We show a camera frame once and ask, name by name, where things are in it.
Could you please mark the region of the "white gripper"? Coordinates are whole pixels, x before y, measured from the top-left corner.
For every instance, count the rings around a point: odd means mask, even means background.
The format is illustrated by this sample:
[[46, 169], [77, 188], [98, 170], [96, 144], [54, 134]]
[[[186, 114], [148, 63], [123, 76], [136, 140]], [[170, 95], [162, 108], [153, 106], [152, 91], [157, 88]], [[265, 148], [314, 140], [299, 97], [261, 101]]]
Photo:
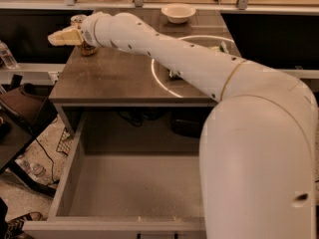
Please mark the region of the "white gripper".
[[[81, 25], [84, 40], [91, 46], [111, 47], [110, 23], [112, 16], [98, 12], [86, 17]], [[48, 36], [53, 46], [80, 46], [82, 35], [77, 27], [70, 26]]]

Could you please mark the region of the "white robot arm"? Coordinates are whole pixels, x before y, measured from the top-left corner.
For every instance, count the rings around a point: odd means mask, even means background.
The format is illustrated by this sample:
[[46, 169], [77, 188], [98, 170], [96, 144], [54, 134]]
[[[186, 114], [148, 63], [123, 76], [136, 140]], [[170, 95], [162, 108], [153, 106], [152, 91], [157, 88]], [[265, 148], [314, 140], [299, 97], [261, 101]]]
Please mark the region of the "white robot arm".
[[299, 79], [102, 12], [48, 37], [151, 57], [216, 101], [199, 144], [207, 239], [316, 239], [317, 102]]

